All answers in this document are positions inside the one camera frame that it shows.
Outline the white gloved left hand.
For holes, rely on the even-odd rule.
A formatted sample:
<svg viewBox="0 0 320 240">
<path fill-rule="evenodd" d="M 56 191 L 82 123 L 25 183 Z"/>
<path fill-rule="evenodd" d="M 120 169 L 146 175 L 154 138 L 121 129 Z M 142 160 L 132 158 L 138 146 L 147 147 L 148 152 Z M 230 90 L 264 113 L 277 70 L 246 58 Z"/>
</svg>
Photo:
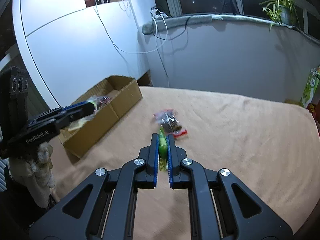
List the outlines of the white gloved left hand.
<svg viewBox="0 0 320 240">
<path fill-rule="evenodd" d="M 48 207 L 50 190 L 55 186 L 52 174 L 52 153 L 53 147 L 48 142 L 44 142 L 30 160 L 8 159 L 11 178 L 25 186 L 37 206 L 41 208 Z"/>
</svg>

